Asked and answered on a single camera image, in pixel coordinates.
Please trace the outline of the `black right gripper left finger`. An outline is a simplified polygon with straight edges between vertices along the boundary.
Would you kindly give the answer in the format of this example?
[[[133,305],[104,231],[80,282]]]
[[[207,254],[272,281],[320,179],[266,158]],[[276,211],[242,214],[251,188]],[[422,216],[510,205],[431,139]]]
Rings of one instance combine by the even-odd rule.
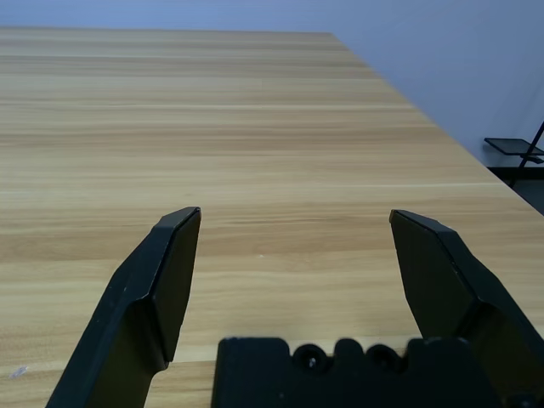
[[[117,268],[49,407],[142,407],[168,368],[190,298],[199,207],[171,212]]]

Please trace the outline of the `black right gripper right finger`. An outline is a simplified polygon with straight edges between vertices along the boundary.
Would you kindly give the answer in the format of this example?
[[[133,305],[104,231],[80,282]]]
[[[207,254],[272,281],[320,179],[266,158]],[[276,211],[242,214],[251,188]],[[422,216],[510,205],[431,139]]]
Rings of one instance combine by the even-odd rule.
[[[389,216],[405,298],[423,337],[455,337],[498,394],[543,397],[543,339],[505,286],[438,221]]]

